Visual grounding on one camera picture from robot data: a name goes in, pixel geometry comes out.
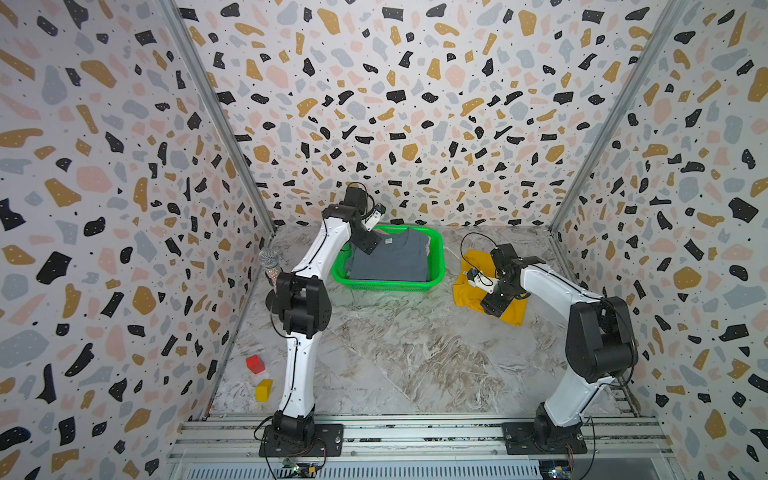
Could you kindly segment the red cube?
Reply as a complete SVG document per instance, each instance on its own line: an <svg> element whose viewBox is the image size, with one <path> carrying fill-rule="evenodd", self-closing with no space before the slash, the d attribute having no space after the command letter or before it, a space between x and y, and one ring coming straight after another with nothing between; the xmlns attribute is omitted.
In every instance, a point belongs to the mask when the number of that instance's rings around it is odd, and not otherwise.
<svg viewBox="0 0 768 480"><path fill-rule="evenodd" d="M254 375L258 375L266 370L265 363L258 354L247 357L245 362L247 369Z"/></svg>

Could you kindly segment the grey t-shirt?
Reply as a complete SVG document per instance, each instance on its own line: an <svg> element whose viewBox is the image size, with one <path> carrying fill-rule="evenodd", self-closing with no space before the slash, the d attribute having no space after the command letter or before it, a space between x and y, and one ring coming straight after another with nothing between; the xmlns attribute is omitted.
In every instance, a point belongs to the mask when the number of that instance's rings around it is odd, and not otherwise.
<svg viewBox="0 0 768 480"><path fill-rule="evenodd" d="M364 281L427 282L431 239L425 233L407 228L388 233L378 229L376 248L366 254L357 247L345 261L347 278Z"/></svg>

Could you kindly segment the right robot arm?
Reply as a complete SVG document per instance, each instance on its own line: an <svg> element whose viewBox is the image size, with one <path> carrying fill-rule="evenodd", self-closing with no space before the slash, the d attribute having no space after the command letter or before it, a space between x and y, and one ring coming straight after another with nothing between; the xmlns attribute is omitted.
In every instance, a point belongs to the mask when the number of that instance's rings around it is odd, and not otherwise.
<svg viewBox="0 0 768 480"><path fill-rule="evenodd" d="M626 302L591 292L552 270L536 256L521 257L510 244L490 253L490 276L472 268L469 284L485 292L483 311L500 317L515 300L535 296L567 321L567 370L554 393L539 405L534 426L541 433L574 430L594 397L638 362Z"/></svg>

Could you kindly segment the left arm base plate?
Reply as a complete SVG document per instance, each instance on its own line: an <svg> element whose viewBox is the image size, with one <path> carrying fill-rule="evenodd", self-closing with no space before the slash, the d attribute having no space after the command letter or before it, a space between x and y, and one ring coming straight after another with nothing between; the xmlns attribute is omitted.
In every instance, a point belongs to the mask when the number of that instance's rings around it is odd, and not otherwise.
<svg viewBox="0 0 768 480"><path fill-rule="evenodd" d="M344 444L344 425L341 423L317 424L308 433L279 433L272 426L265 429L259 448L262 458L283 457L339 457Z"/></svg>

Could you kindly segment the aluminium front rail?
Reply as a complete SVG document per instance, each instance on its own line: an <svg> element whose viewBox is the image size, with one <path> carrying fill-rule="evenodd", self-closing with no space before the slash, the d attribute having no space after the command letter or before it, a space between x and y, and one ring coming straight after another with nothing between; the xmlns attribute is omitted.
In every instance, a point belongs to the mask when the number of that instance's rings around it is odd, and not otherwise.
<svg viewBox="0 0 768 480"><path fill-rule="evenodd" d="M500 414L321 415L312 447L266 446L261 416L186 422L167 479L682 479L652 418L593 417L575 447Z"/></svg>

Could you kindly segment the clear bottle on black stand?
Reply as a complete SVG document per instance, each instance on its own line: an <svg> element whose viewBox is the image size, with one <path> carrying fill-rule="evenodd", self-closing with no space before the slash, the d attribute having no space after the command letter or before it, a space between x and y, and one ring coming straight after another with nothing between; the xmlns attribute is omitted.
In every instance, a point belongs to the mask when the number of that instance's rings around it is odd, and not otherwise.
<svg viewBox="0 0 768 480"><path fill-rule="evenodd" d="M259 252L258 259L270 287L275 289L277 279L283 272L280 254L271 248L265 248Z"/></svg>

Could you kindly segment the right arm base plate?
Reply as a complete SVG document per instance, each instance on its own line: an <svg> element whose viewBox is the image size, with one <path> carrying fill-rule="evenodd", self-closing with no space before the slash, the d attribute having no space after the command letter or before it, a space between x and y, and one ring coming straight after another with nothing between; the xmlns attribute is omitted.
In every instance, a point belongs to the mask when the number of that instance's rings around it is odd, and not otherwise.
<svg viewBox="0 0 768 480"><path fill-rule="evenodd" d="M501 424L508 455L586 454L588 447L581 425L553 426L544 422L506 422Z"/></svg>

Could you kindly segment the yellow cube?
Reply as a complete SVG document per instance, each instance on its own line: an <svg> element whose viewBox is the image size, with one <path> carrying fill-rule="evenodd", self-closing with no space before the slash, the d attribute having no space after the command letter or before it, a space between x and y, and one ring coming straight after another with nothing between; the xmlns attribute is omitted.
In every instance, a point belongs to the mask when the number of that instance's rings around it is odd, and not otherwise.
<svg viewBox="0 0 768 480"><path fill-rule="evenodd" d="M272 391L272 386L272 379L261 380L255 388L255 400L259 403L268 402Z"/></svg>

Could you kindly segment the yellow t-shirt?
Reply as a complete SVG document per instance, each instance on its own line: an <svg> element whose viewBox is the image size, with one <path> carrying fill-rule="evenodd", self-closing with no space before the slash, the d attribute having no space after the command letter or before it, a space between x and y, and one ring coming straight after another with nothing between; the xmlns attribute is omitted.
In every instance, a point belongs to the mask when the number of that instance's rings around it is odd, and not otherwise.
<svg viewBox="0 0 768 480"><path fill-rule="evenodd" d="M465 260L460 261L460 273L453 284L453 300L457 307L483 313L481 305L487 292L470 284L467 274L472 268L478 267L483 274L493 277L495 274L491 255L478 250L468 250ZM527 300L513 300L499 319L507 324L521 326L524 321Z"/></svg>

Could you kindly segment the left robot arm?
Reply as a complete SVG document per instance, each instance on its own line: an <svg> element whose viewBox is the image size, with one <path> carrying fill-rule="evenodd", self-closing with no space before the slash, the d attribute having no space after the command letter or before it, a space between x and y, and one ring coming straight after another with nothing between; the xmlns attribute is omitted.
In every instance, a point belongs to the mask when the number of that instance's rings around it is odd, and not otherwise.
<svg viewBox="0 0 768 480"><path fill-rule="evenodd" d="M363 184L349 184L343 199L322 211L320 229L299 263L275 279L267 303L287 341L286 383L272 418L277 435L294 442L314 437L316 347L332 316L326 280L344 246L365 254L377 248L380 237L374 227L385 212Z"/></svg>

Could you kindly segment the green plastic basket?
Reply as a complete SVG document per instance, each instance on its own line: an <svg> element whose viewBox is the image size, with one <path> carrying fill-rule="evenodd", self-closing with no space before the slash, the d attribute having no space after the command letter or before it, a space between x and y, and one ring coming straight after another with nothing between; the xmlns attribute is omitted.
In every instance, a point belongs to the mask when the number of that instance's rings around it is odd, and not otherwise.
<svg viewBox="0 0 768 480"><path fill-rule="evenodd" d="M428 235L431 239L430 253L428 257L430 280L427 282L396 282L396 281L364 281L351 280L347 278L344 270L345 261L349 258L354 246L350 243L345 244L339 251L331 273L333 278L347 286L351 290L373 290L373 291L405 291L405 292L424 292L429 291L440 284L445 276L444 242L441 233L433 228L423 226L406 225L378 225L378 229L388 233L401 232L407 228L414 228Z"/></svg>

